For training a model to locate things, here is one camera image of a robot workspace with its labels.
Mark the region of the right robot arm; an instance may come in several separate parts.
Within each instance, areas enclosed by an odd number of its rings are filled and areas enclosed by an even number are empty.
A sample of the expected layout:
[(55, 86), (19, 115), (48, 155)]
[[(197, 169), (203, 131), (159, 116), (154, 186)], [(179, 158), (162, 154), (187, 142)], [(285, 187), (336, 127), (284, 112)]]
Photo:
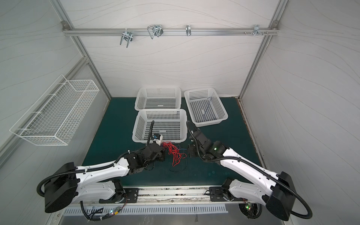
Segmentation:
[(291, 215), (302, 219), (313, 217), (310, 206), (296, 192), (289, 174), (277, 174), (254, 164), (222, 142), (212, 142), (198, 128), (188, 128), (188, 132), (201, 161), (217, 163), (253, 184), (251, 188), (244, 188), (237, 179), (228, 179), (223, 185), (227, 200), (244, 198), (253, 201), (265, 206), (272, 215), (283, 221), (288, 221)]

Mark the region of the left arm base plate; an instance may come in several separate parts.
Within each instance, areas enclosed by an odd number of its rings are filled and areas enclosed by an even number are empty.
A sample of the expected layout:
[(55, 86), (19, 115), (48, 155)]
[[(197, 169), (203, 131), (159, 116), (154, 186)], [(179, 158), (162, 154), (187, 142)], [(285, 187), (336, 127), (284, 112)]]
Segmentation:
[(112, 197), (107, 200), (100, 199), (101, 204), (111, 203), (137, 203), (139, 194), (139, 188), (125, 188), (119, 193), (115, 193)]

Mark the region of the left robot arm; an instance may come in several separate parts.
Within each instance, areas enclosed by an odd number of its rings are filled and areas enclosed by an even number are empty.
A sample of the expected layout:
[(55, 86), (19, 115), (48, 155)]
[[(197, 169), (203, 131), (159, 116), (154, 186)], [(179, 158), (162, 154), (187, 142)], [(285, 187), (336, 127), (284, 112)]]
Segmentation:
[(166, 149), (157, 143), (120, 155), (116, 160), (92, 166), (64, 164), (37, 186), (45, 212), (53, 213), (80, 201), (119, 202), (125, 190), (119, 178), (142, 172), (148, 165), (165, 160)]

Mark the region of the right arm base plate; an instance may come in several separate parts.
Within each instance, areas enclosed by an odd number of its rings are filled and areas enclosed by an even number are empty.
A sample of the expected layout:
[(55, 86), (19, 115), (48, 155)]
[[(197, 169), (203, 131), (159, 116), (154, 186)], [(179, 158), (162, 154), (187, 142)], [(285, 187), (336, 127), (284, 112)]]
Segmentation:
[(211, 202), (245, 202), (246, 199), (234, 197), (230, 191), (224, 187), (209, 187), (205, 195), (210, 197)]

